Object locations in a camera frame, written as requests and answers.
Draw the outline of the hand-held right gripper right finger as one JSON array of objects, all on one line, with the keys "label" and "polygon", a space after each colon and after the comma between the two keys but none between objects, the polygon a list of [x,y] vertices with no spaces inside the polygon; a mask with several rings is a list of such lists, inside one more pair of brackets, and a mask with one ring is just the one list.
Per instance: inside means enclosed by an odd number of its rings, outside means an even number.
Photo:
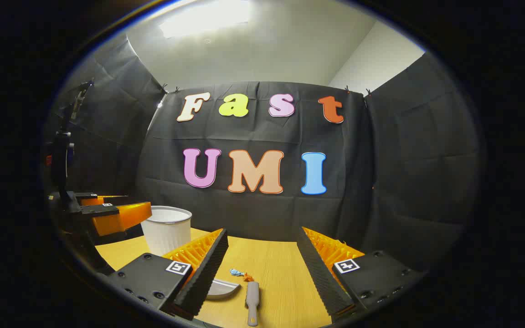
[{"label": "hand-held right gripper right finger", "polygon": [[425,275],[384,251],[363,253],[306,227],[299,228],[296,243],[330,316],[373,312]]}]

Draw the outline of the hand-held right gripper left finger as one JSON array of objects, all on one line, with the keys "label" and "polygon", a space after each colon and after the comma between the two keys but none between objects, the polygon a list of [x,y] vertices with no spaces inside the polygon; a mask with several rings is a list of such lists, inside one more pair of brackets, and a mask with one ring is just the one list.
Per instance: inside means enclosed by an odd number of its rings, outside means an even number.
[{"label": "hand-held right gripper left finger", "polygon": [[158,256],[143,253],[108,275],[108,282],[148,307],[191,320],[199,314],[229,243],[227,230]]}]

